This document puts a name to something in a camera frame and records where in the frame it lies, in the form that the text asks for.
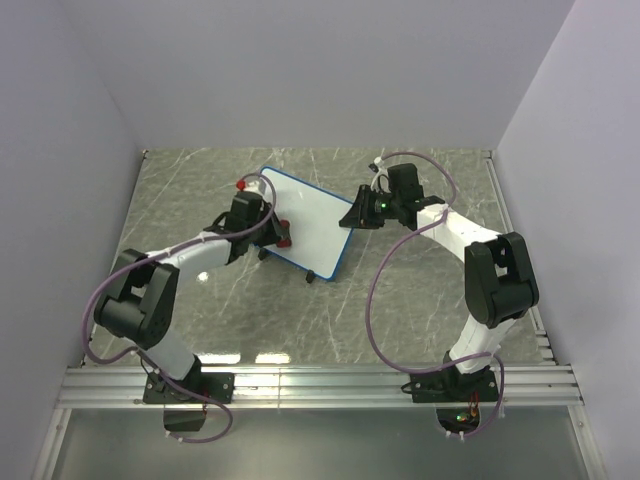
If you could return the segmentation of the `red bone-shaped eraser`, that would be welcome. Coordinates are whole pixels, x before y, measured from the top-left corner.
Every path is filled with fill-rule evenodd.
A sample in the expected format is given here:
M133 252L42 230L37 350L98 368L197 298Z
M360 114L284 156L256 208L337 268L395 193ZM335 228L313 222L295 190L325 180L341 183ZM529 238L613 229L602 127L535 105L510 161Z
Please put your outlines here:
M280 249L289 248L292 245L290 235L290 222L288 220L280 220L280 240L276 243L276 246Z

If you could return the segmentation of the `blue framed whiteboard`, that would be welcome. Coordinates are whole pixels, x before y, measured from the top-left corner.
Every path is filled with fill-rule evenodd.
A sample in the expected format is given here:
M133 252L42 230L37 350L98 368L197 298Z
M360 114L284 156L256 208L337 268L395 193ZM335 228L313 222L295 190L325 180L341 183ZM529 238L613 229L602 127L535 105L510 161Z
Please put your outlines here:
M269 178L275 194L269 190L264 199L274 201L275 214L290 222L292 245L266 250L301 268L313 270L316 278L335 279L352 230L338 225L352 202L289 173L266 166L260 173Z

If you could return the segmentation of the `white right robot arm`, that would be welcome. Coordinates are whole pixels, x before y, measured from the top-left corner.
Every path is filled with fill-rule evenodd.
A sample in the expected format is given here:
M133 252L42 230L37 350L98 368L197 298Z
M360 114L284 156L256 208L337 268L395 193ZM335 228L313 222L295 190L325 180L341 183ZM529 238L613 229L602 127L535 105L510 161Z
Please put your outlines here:
M501 234L455 212L451 199L425 194L417 167L402 163L373 166L378 181L362 184L343 228L374 230L388 220L409 229L392 250L418 236L431 239L457 257L464 267L464 300L468 319L448 350L442 370L444 393L466 398L477 385L475 374L496 361L500 343L516 321L539 302L539 289L526 242L517 232Z

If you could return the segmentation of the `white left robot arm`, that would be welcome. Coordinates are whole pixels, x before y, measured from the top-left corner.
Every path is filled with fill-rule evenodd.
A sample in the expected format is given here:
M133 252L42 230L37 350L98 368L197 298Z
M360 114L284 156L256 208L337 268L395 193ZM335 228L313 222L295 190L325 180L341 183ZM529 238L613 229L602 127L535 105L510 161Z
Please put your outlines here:
M290 222L279 218L261 195L240 192L230 209L196 237L157 252L122 251L92 297L93 320L131 342L125 351L153 366L178 401L204 398L211 388L202 363L171 330L179 289L200 273L238 260L252 245L291 244Z

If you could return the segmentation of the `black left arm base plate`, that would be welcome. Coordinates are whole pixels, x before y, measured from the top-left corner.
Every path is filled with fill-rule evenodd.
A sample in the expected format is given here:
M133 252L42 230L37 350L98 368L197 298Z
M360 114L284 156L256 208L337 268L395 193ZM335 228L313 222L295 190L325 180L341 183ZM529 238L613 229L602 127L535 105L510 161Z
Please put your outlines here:
M201 373L193 378L174 380L183 390L189 390L200 396L212 398L222 404L230 404L234 391L235 375L230 372ZM185 404L197 403L198 399L183 393L156 373L147 376L142 397L143 404Z

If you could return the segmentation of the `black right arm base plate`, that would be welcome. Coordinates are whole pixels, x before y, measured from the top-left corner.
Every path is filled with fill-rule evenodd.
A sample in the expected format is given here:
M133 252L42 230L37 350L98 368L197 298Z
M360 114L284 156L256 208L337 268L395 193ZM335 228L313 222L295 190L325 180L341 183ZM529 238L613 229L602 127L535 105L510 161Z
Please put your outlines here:
M450 367L409 378L401 392L409 394L413 403L495 402L499 398L496 377L489 367L472 374L461 374L456 367Z

